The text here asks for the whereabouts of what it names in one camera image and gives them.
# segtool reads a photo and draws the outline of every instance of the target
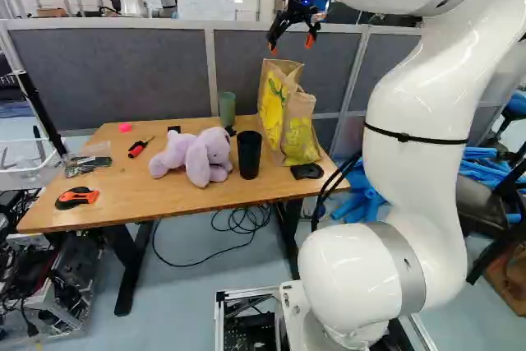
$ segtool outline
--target gray cubicle partition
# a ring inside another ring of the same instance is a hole
[[[0,21],[14,68],[25,68],[60,131],[105,122],[217,115],[217,94],[237,94],[240,114],[256,112],[268,25],[241,21],[62,18]],[[296,25],[277,58],[305,63],[301,84],[317,98],[314,127],[336,157],[361,146],[375,84],[414,48],[416,28],[323,25],[310,50]],[[472,141],[498,106],[481,104]]]
[[[13,30],[57,129],[210,116],[203,30]]]
[[[269,53],[265,35],[261,31],[215,31],[218,91],[235,92],[237,111],[254,114],[261,62],[264,58],[289,59],[305,64],[300,84],[315,95],[315,113],[338,113],[360,34],[320,33],[315,45],[306,50],[304,33],[285,33],[279,41],[277,56]]]

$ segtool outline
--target yellow paper bag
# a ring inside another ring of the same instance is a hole
[[[276,164],[309,164],[321,158],[312,126],[316,98],[298,84],[303,65],[265,59],[261,69],[258,114]]]

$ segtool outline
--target plush bunny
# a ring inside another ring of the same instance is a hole
[[[148,169],[153,178],[161,178],[170,169],[183,166],[187,158],[188,147],[197,138],[196,135],[180,134],[177,131],[168,131],[167,137],[166,148],[154,156],[148,164]]]
[[[152,177],[161,178],[185,165],[190,181],[204,188],[210,181],[227,179],[233,167],[229,154],[230,137],[222,127],[205,129],[199,136],[170,131],[166,148],[151,159],[149,170]]]
[[[223,182],[232,171],[230,136],[222,127],[205,129],[190,144],[185,165],[187,176],[198,187],[204,188],[210,181]]]

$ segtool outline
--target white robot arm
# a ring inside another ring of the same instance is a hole
[[[388,320],[447,303],[464,285],[459,162],[496,65],[526,31],[526,0],[340,1],[424,16],[420,43],[367,107],[364,166],[391,212],[382,223],[316,231],[299,253],[316,318],[355,349],[376,342]]]

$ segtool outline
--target red screwdriver handle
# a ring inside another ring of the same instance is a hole
[[[145,149],[143,145],[138,145],[137,147],[128,151],[128,158],[136,158],[139,154]]]

